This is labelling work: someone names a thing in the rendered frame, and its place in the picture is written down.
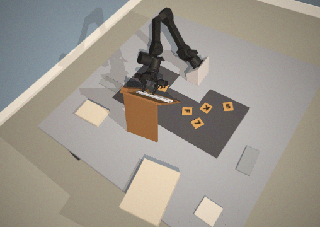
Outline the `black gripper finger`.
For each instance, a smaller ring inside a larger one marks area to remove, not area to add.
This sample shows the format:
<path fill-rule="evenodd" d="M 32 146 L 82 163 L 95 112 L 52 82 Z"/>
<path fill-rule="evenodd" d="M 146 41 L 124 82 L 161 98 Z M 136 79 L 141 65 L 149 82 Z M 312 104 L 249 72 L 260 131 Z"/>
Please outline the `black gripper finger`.
<path fill-rule="evenodd" d="M 141 82 L 141 85 L 142 85 L 142 92 L 145 91 L 145 88 L 146 88 L 146 84 L 147 84 L 147 81 L 143 81 L 143 80 L 139 80 Z"/>
<path fill-rule="evenodd" d="M 157 89 L 158 89 L 160 86 L 162 86 L 162 85 L 154 84 L 154 89 L 153 89 L 153 91 L 152 91 L 152 95 L 155 94 L 155 92 L 157 91 Z"/>

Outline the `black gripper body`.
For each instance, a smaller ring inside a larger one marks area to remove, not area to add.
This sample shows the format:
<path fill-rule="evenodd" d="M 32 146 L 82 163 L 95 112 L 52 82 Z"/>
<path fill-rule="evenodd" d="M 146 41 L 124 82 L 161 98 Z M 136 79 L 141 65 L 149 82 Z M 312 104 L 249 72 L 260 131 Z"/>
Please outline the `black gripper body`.
<path fill-rule="evenodd" d="M 152 73 L 152 72 L 156 73 L 156 78 L 154 78 L 154 80 L 151 79 L 151 80 L 149 80 L 149 81 L 153 81 L 153 82 L 155 82 L 155 83 L 158 84 L 158 85 L 168 86 L 168 82 L 167 82 L 167 81 L 162 80 L 162 79 L 159 79 L 159 80 L 157 79 L 157 75 L 158 75 L 158 73 L 159 73 L 159 69 L 158 69 L 158 68 L 149 66 L 148 70 L 149 70 L 149 72 L 151 72 L 151 73 Z M 143 81 L 146 80 L 146 79 L 142 79 L 142 74 L 140 74 L 140 73 L 136 73 L 136 74 L 135 74 L 135 78 L 138 78 L 138 79 L 143 80 Z"/>

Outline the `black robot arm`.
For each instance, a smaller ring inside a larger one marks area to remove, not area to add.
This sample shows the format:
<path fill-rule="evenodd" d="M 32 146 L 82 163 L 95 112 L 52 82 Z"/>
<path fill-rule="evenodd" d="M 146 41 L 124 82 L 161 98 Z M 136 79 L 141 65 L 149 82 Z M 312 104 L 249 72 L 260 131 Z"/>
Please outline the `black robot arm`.
<path fill-rule="evenodd" d="M 186 43 L 184 43 L 173 19 L 173 13 L 170 8 L 164 8 L 157 16 L 152 19 L 152 42 L 149 48 L 149 53 L 143 51 L 139 52 L 137 58 L 138 64 L 150 65 L 151 67 L 159 68 L 161 61 L 165 61 L 163 57 L 157 57 L 163 53 L 163 45 L 161 43 L 161 22 L 167 26 L 174 42 L 178 47 L 178 57 L 189 62 L 193 69 L 199 67 L 203 60 L 197 54 L 197 50 L 192 50 Z M 146 72 L 142 73 L 142 79 L 151 80 L 156 78 L 156 73 Z"/>

